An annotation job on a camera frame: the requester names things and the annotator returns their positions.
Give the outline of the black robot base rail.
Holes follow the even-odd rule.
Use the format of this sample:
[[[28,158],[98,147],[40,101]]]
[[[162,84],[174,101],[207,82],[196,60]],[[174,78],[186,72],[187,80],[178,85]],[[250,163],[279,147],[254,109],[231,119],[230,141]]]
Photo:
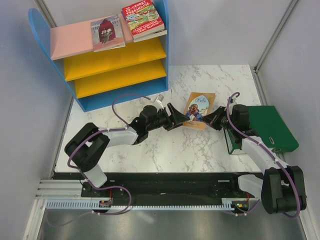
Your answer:
[[[112,190],[95,190],[87,182],[81,190],[82,197],[110,197],[120,204],[132,203],[217,203],[223,199],[246,205],[254,205],[258,200],[248,191],[242,191],[238,177],[243,172],[218,173],[125,173],[107,174],[104,188],[113,186]]]

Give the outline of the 13-Storey Treehouse red book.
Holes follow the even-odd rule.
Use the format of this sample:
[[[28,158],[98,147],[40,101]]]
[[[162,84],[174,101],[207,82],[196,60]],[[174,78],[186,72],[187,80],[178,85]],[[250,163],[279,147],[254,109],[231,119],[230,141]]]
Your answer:
[[[165,24],[151,0],[141,0],[122,8],[133,40],[165,29]]]

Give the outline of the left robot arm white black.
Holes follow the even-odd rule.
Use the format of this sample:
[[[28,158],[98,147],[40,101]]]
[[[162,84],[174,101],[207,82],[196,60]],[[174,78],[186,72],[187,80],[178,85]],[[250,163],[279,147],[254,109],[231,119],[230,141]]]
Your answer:
[[[148,138],[150,131],[158,128],[171,131],[189,120],[171,103],[160,109],[146,105],[128,127],[100,129],[92,122],[85,124],[66,144],[64,152],[69,157],[68,162],[73,162],[75,168],[92,185],[92,191],[104,197],[109,193],[110,185],[99,161],[106,148],[138,145]]]

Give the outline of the Hamlet picture book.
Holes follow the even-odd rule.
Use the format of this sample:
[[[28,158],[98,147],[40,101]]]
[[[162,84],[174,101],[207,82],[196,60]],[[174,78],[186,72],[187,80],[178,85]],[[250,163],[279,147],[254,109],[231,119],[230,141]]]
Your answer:
[[[90,23],[93,51],[100,52],[125,47],[125,38],[118,15]]]

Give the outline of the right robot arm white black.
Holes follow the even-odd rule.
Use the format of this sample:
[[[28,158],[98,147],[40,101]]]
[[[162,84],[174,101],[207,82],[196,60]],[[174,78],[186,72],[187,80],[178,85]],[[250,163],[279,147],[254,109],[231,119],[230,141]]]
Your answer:
[[[229,184],[235,197],[245,192],[259,198],[268,214],[295,212],[307,207],[304,173],[299,166],[290,166],[277,153],[292,152],[299,145],[271,105],[235,104],[231,113],[220,106],[201,120],[211,128],[224,131],[231,146],[247,154],[263,174],[262,178],[244,174]]]

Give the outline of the Othello tan picture book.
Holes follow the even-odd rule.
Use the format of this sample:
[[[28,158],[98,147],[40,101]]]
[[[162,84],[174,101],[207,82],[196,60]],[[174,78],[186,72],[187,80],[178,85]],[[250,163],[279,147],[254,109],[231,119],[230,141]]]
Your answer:
[[[189,121],[184,122],[183,126],[203,131],[206,124],[202,122],[202,117],[211,111],[215,98],[215,93],[191,92],[184,109],[184,115]]]

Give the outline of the Nineteen Eighty-Four blue book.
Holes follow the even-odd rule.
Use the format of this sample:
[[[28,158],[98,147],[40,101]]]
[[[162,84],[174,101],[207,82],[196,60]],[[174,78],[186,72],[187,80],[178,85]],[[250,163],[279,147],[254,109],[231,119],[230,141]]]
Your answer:
[[[167,32],[168,32],[168,31],[167,31],[166,29],[161,30],[161,31],[157,31],[157,32],[154,32],[154,33],[145,35],[145,36],[141,36],[141,37],[135,38],[135,39],[133,40],[133,42],[134,42],[134,43],[137,43],[137,42],[141,42],[141,41],[145,41],[145,40],[157,38],[157,37],[166,35]]]

